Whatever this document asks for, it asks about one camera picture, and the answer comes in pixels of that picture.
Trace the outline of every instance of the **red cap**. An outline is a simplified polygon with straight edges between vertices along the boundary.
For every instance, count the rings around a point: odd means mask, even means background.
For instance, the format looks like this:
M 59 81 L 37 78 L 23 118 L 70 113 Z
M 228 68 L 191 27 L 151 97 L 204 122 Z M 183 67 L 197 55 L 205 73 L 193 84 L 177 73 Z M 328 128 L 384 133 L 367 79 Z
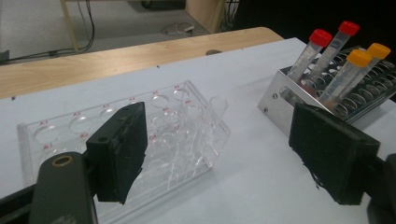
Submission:
M 353 23 L 352 21 L 343 21 L 338 30 L 346 33 L 347 35 L 355 35 L 359 31 L 360 27 L 358 24 Z
M 324 48 L 332 40 L 332 35 L 324 30 L 316 29 L 314 33 L 312 33 L 312 35 L 309 36 L 309 40 L 312 41 L 314 44 Z

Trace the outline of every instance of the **gray floor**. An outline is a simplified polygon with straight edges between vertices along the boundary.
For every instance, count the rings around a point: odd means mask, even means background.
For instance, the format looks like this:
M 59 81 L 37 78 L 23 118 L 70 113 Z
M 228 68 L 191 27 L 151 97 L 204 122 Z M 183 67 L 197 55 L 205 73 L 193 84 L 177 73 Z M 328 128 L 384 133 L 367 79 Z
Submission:
M 91 22 L 85 1 L 67 6 L 81 47 L 91 36 Z M 95 39 L 88 52 L 117 49 L 147 43 L 186 38 L 177 32 L 195 25 L 193 36 L 207 35 L 184 9 L 183 2 L 154 2 L 151 9 L 140 2 L 91 2 Z M 10 58 L 53 49 L 72 48 L 64 14 L 57 0 L 0 0 L 0 52 L 10 50 Z

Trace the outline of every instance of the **white tabletop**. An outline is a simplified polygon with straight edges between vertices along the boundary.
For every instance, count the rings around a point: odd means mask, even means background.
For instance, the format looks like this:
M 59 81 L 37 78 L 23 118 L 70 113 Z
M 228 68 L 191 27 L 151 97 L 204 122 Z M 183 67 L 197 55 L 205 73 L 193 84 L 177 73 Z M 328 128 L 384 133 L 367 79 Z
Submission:
M 288 138 L 257 108 L 276 70 L 304 48 L 287 39 L 130 74 L 0 100 L 0 197 L 23 188 L 16 126 L 191 80 L 206 98 L 228 100 L 232 134 L 214 169 L 120 220 L 120 223 L 368 223 L 359 206 L 342 206 L 311 174 Z M 395 152 L 396 104 L 386 101 L 355 126 L 381 142 L 379 157 Z

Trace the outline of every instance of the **clear plastic tray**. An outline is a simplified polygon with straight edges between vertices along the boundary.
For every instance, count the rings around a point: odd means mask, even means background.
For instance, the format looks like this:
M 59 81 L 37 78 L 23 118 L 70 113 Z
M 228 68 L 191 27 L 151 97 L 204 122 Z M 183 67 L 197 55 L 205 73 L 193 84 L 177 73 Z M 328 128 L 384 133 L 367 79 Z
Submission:
M 100 223 L 111 223 L 209 171 L 230 129 L 190 81 L 127 97 L 52 119 L 20 124 L 21 163 L 26 186 L 35 183 L 40 164 L 66 151 L 83 152 L 87 139 L 117 109 L 146 103 L 148 148 L 142 173 L 125 205 L 96 204 Z

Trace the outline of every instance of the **metal test tube rack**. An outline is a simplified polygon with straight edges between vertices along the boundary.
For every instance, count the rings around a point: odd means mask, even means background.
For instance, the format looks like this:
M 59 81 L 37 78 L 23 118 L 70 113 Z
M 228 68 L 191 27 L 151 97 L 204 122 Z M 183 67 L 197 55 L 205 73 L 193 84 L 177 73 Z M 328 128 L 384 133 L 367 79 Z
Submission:
M 356 48 L 358 47 L 342 50 L 328 66 L 326 72 L 319 77 L 311 79 L 309 73 L 304 74 L 302 77 L 304 84 L 297 84 L 287 77 L 290 67 L 278 70 L 261 98 L 258 108 L 287 137 L 290 134 L 296 103 L 326 109 L 347 123 L 353 123 L 384 103 L 396 92 L 396 65 L 380 61 L 345 98 L 336 101 L 332 111 L 318 101 L 318 96 L 347 61 L 348 53 Z

